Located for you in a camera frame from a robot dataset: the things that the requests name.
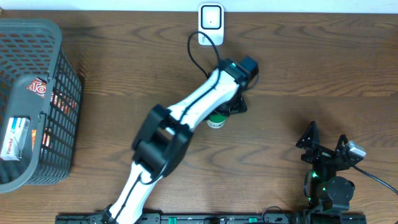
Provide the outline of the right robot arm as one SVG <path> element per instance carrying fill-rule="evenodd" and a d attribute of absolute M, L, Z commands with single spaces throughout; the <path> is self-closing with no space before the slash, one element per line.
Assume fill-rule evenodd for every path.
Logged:
<path fill-rule="evenodd" d="M 295 214 L 295 223 L 342 223 L 342 213 L 349 210 L 355 186 L 350 180 L 336 173 L 350 168 L 346 143 L 343 134 L 335 150 L 320 144 L 319 131 L 315 121 L 296 143 L 304 149 L 301 160 L 312 165 L 304 182 L 304 195 L 308 198 L 308 208 Z"/>

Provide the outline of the white Panadol box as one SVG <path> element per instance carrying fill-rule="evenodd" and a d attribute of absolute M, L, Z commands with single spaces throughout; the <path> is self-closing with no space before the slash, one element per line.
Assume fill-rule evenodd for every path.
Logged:
<path fill-rule="evenodd" d="M 1 148 L 2 160 L 19 161 L 22 159 L 29 125 L 29 118 L 9 118 Z"/>

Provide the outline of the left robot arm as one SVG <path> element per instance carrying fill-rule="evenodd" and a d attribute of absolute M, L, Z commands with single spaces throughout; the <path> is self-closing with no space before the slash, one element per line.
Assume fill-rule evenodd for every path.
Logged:
<path fill-rule="evenodd" d="M 226 119 L 246 112 L 242 94 L 258 73 L 258 63 L 251 57 L 240 63 L 221 60 L 207 81 L 185 99 L 168 108 L 154 106 L 133 141 L 128 180 L 103 221 L 135 223 L 156 183 L 180 164 L 196 127 L 207 121 L 220 128 L 223 122 L 212 121 L 212 116 Z"/>

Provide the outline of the green lid jar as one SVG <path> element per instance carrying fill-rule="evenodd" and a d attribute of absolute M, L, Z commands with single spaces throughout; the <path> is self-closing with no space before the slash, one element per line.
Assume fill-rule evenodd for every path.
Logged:
<path fill-rule="evenodd" d="M 206 123 L 209 127 L 218 129 L 221 128 L 227 120 L 227 117 L 221 114 L 212 114 L 207 119 Z"/>

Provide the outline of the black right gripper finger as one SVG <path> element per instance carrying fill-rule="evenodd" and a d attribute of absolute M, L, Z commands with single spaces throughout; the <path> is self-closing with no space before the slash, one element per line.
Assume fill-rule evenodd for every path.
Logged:
<path fill-rule="evenodd" d="M 346 137 L 345 134 L 342 134 L 339 137 L 339 140 L 337 142 L 336 148 L 335 148 L 335 152 L 337 156 L 341 156 L 341 155 L 346 155 L 347 153 L 347 146 L 346 144 L 348 143 L 348 138 Z"/>
<path fill-rule="evenodd" d="M 319 131 L 316 121 L 311 121 L 307 130 L 302 137 L 297 141 L 295 147 L 301 149 L 313 149 L 320 144 Z"/>

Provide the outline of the red Top chocolate bar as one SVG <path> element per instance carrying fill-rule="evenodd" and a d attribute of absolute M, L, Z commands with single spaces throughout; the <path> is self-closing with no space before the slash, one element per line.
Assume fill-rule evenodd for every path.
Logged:
<path fill-rule="evenodd" d="M 41 98 L 45 98 L 47 83 L 40 78 L 35 78 L 28 86 L 26 86 L 26 89 L 34 92 Z M 64 95 L 58 90 L 52 92 L 50 102 L 67 115 L 70 115 L 72 109 L 76 109 L 78 106 L 77 102 L 74 101 L 70 96 Z"/>

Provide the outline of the orange snack packet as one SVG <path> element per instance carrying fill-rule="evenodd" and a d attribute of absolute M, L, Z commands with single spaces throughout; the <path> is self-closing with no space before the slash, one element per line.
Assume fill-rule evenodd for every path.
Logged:
<path fill-rule="evenodd" d="M 35 145 L 35 139 L 36 139 L 36 134 L 37 134 L 37 130 L 33 129 L 32 130 L 32 148 L 34 148 Z M 45 146 L 49 147 L 50 146 L 50 142 L 51 142 L 51 138 L 48 134 L 44 133 L 43 137 L 42 137 L 42 144 L 44 144 Z"/>

